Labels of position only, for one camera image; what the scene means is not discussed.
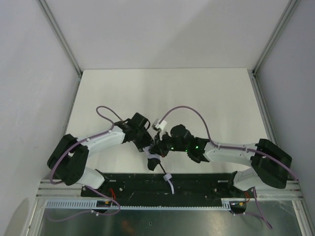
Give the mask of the lilac folding umbrella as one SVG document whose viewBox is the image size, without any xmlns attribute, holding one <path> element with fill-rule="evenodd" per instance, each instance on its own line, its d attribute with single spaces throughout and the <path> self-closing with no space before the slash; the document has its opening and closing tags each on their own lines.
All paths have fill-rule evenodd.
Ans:
<svg viewBox="0 0 315 236">
<path fill-rule="evenodd" d="M 150 147 L 144 147 L 143 148 L 144 153 L 147 155 L 147 160 L 148 160 L 147 167 L 148 167 L 148 169 L 150 171 L 154 171 L 157 166 L 160 166 L 163 173 L 164 173 L 163 179 L 164 179 L 164 181 L 166 181 L 169 184 L 170 189 L 171 189 L 171 194 L 174 195 L 175 194 L 175 188 L 174 188 L 174 185 L 172 183 L 172 175 L 170 173 L 167 173 L 166 170 L 164 169 L 164 167 L 162 166 L 160 156 L 158 154 L 151 154 L 149 152 L 149 149 L 150 149 Z"/>
</svg>

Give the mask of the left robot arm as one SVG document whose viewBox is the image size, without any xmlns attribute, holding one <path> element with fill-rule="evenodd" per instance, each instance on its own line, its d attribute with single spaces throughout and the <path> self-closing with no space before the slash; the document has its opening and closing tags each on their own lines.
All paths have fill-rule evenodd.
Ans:
<svg viewBox="0 0 315 236">
<path fill-rule="evenodd" d="M 80 184 L 100 188 L 106 177 L 98 170 L 86 166 L 89 157 L 112 146 L 132 142 L 139 152 L 153 143 L 146 124 L 149 120 L 139 113 L 132 118 L 111 123 L 108 130 L 79 139 L 64 135 L 47 161 L 53 176 L 67 186 Z"/>
</svg>

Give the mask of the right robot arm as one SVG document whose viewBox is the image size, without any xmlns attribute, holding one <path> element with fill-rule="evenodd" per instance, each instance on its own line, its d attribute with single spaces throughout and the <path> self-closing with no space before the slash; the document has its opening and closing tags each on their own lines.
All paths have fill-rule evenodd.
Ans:
<svg viewBox="0 0 315 236">
<path fill-rule="evenodd" d="M 226 162 L 247 166 L 246 170 L 237 171 L 232 179 L 233 186 L 239 190 L 257 186 L 284 189 L 292 176 L 289 173 L 291 156 L 267 139 L 233 146 L 195 137 L 182 124 L 174 126 L 169 133 L 161 124 L 154 124 L 153 129 L 157 134 L 149 149 L 152 154 L 166 157 L 171 151 L 185 152 L 196 163 Z"/>
</svg>

